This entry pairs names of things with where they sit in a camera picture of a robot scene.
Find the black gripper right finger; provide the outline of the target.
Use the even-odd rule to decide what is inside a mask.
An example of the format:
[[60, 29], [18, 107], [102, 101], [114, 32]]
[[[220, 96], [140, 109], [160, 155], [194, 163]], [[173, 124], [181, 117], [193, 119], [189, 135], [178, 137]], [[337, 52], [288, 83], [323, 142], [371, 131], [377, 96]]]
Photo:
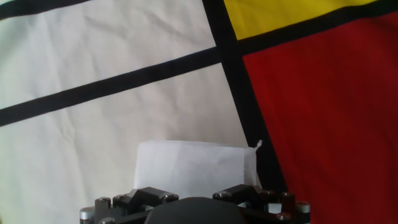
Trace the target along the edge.
[[239, 184], [215, 192], [213, 199], [237, 205], [244, 223], [310, 224], [310, 204], [298, 201], [290, 192]]

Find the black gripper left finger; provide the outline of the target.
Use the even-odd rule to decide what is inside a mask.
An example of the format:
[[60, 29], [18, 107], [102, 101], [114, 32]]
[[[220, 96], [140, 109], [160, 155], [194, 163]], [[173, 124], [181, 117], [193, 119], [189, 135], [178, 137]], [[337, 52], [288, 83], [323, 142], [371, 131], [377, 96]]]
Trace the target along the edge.
[[80, 210], [80, 224], [144, 223], [153, 208], [178, 199], [177, 194], [152, 187], [133, 189], [113, 198], [100, 197], [93, 206]]

